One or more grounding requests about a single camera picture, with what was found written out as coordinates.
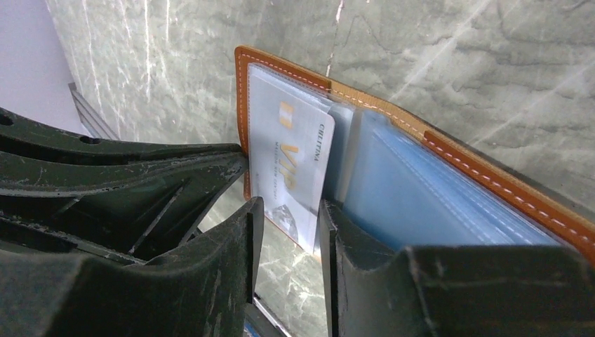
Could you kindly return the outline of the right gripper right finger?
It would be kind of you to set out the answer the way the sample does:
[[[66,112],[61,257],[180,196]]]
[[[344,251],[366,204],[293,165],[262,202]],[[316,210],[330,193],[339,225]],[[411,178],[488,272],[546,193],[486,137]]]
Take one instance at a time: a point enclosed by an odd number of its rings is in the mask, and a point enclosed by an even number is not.
[[[319,207],[330,336],[593,336],[594,269],[560,246],[394,251]]]

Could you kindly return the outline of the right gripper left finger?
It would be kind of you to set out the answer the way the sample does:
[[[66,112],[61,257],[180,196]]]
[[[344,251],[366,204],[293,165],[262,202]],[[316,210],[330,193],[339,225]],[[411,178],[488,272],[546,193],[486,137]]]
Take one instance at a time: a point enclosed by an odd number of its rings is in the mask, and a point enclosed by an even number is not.
[[[2,336],[241,336],[262,246],[263,201],[145,264],[74,252],[1,222]]]

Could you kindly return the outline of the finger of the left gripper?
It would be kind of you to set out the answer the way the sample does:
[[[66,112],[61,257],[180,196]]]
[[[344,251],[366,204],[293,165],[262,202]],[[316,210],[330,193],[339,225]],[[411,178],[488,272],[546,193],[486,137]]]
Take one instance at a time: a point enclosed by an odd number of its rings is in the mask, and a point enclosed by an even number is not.
[[[30,159],[85,166],[213,157],[244,163],[239,145],[135,143],[84,136],[1,108],[1,151]]]
[[[1,156],[1,247],[144,263],[199,234],[246,170],[235,152],[89,166]]]

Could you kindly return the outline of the brown leather card holder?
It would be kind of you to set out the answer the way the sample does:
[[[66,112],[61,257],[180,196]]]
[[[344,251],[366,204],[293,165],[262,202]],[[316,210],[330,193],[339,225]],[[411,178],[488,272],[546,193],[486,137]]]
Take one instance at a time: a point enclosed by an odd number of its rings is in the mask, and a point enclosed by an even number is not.
[[[594,260],[591,221],[410,112],[264,51],[239,46],[234,53],[247,197],[259,197],[251,192],[248,142],[256,69],[331,101],[335,127],[320,201],[334,199],[387,246],[560,246]]]

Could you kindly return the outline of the silver VIP credit card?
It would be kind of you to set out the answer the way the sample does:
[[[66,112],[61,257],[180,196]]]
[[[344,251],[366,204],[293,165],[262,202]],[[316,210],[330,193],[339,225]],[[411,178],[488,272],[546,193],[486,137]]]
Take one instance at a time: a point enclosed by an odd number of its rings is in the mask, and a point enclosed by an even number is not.
[[[313,253],[335,127],[332,103],[256,69],[248,88],[251,192],[264,199],[275,225]]]

